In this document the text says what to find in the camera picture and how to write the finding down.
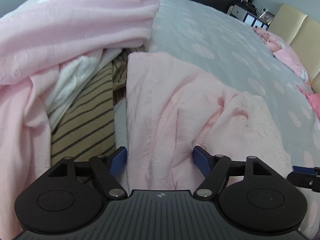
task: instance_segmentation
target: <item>bedsheet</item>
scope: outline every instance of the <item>bedsheet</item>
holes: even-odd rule
[[[272,56],[260,37],[239,20],[189,0],[160,0],[148,52],[167,52],[212,73],[238,91],[260,95],[266,101],[292,165],[320,165],[320,133],[315,114],[299,85],[312,90]],[[116,146],[127,145],[126,102],[115,107]],[[120,178],[126,184],[126,173]],[[308,213],[300,231],[312,238],[319,229],[320,193],[301,190]]]

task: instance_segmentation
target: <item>leather headboard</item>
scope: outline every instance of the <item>leather headboard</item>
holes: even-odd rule
[[[312,85],[320,73],[320,23],[306,17],[290,46],[306,68]]]
[[[283,3],[268,31],[280,36],[290,44],[306,17],[306,14]]]

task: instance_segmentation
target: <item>ribbed gray panel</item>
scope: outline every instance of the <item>ribbed gray panel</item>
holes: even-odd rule
[[[297,231],[256,236],[223,220],[215,205],[188,191],[135,190],[123,201],[110,202],[91,225],[77,232],[46,236],[26,231],[17,240],[303,240]]]

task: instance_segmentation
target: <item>nightstand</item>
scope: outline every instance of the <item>nightstand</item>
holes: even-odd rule
[[[268,24],[263,19],[260,19],[258,16],[253,15],[237,5],[233,7],[231,16],[243,21],[251,27],[259,27],[265,30],[269,28]]]

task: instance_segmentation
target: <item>pink pillow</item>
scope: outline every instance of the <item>pink pillow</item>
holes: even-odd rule
[[[253,30],[260,36],[263,43],[266,44],[272,52],[282,49],[281,45],[284,43],[284,40],[278,35],[270,33],[262,28],[253,28]]]
[[[284,49],[278,50],[273,54],[273,56],[290,68],[298,77],[302,78],[310,86],[308,73],[304,65],[301,63],[298,55],[288,44],[285,43]]]
[[[297,88],[306,97],[309,105],[318,117],[318,120],[320,120],[320,94],[307,93],[303,91],[300,86],[297,86]]]

